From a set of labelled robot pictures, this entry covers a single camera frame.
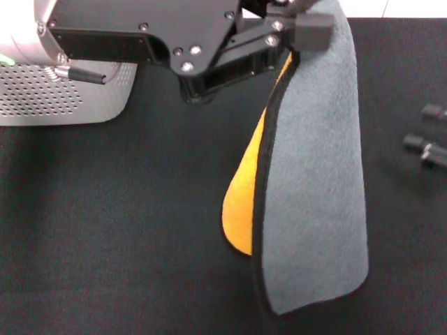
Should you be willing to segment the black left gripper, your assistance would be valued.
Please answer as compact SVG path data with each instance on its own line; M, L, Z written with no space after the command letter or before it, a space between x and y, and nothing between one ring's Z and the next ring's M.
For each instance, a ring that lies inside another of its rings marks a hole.
M239 1L58 1L49 28L69 59L162 66L184 99L213 94L209 76Z

